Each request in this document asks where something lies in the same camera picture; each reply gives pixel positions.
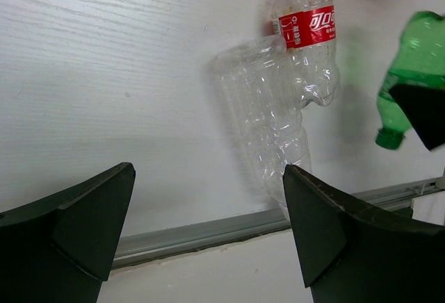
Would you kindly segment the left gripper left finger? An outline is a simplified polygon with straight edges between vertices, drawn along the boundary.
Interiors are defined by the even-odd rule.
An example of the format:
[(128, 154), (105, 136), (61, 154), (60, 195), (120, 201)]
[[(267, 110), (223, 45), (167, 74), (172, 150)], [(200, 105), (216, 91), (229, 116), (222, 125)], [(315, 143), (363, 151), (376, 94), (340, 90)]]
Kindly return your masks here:
[(1, 213), (1, 301), (96, 302), (135, 180), (134, 166), (120, 163)]

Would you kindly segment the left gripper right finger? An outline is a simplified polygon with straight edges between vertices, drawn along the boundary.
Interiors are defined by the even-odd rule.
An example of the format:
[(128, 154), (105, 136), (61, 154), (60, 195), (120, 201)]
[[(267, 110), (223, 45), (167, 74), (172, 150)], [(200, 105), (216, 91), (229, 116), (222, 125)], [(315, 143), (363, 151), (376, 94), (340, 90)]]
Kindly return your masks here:
[(444, 228), (378, 208), (287, 165), (284, 193), (315, 302), (443, 302)]

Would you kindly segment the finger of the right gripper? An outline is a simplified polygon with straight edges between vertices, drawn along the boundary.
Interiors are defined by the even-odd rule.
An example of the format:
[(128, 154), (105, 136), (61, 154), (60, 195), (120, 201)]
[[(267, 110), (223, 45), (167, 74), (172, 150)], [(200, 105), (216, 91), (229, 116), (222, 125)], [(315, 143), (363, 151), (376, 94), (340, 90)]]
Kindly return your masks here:
[(444, 90), (398, 84), (389, 94), (430, 152), (444, 146)]

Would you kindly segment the green soda bottle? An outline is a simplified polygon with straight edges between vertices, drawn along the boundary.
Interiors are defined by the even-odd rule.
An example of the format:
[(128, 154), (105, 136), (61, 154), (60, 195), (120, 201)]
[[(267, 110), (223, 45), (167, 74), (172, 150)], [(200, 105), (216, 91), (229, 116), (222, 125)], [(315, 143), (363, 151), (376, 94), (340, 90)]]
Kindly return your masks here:
[(444, 89), (444, 16), (419, 11), (410, 17), (400, 34), (399, 47), (378, 92), (377, 108), (382, 122), (375, 143), (398, 149), (412, 125), (389, 94), (396, 84)]

